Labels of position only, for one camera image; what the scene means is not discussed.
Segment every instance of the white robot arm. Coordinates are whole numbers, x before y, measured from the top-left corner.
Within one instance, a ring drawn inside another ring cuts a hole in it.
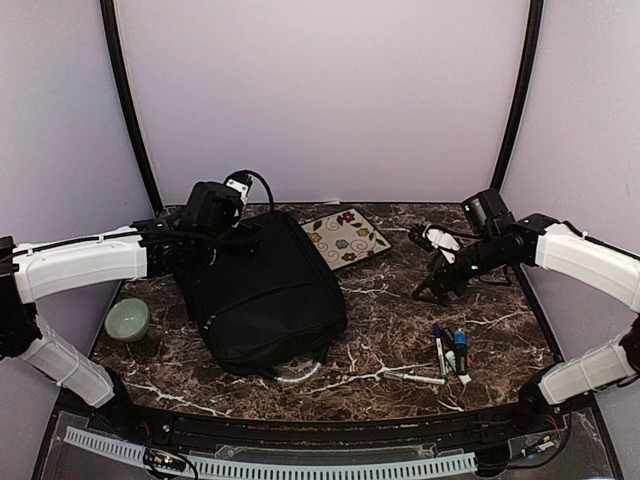
[[[79,353],[37,313],[35,302],[57,292],[111,280],[156,277],[197,268],[217,248],[251,250],[257,232],[239,224],[251,178],[200,182],[178,214],[56,243],[0,239],[0,359],[20,358],[58,386],[103,411],[122,431],[135,428],[131,402],[115,372]]]
[[[429,300],[446,304],[449,292],[462,295],[471,278],[525,263],[571,276],[640,311],[640,257],[544,215],[516,222],[496,190],[480,192],[462,205],[475,233],[466,236],[476,242],[454,245],[456,232],[433,225],[416,226],[410,232],[413,242],[441,253],[414,298],[429,289]],[[640,320],[631,331],[541,372],[521,389],[520,400],[548,407],[639,374]]]

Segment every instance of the brown marble surface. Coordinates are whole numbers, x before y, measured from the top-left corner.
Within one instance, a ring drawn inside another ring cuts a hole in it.
[[[301,223],[345,210],[343,205],[285,205]],[[474,410],[517,400],[517,389],[552,357],[521,289],[472,281],[448,307],[413,301],[430,256],[407,239],[415,223],[466,230],[458,205],[354,205],[391,242],[377,257],[336,272],[349,326],[329,352],[328,364],[301,386],[238,378],[218,367],[187,319],[171,277],[127,283],[121,298],[149,304],[146,337],[124,344],[100,335],[94,360],[119,372],[141,405],[203,415],[286,421],[383,420]],[[264,207],[249,207],[245,216]],[[433,324],[467,331],[472,382],[446,386],[383,378],[384,369],[438,376]],[[308,367],[300,358],[281,367]]]

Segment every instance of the green bowl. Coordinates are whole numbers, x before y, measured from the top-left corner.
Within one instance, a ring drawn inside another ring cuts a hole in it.
[[[116,303],[104,321],[104,329],[114,340],[136,342],[149,328],[149,307],[139,298],[126,298]]]

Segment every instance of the white wall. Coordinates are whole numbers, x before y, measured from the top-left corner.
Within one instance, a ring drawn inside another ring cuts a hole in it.
[[[0,236],[49,241],[147,218],[98,1],[0,2]],[[99,285],[40,312],[87,351],[114,293]],[[27,479],[57,388],[0,362],[0,477]]]
[[[466,198],[491,179],[528,4],[117,2],[164,202],[239,167],[287,202]]]
[[[640,3],[545,3],[531,89],[505,199],[517,216],[571,220],[640,252]],[[593,289],[530,271],[566,356],[626,330],[634,315]],[[626,478],[640,477],[640,384],[598,395]]]

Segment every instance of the floral mouse pad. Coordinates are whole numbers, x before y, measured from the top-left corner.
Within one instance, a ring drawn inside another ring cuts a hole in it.
[[[355,209],[302,225],[331,270],[386,252],[391,244]]]

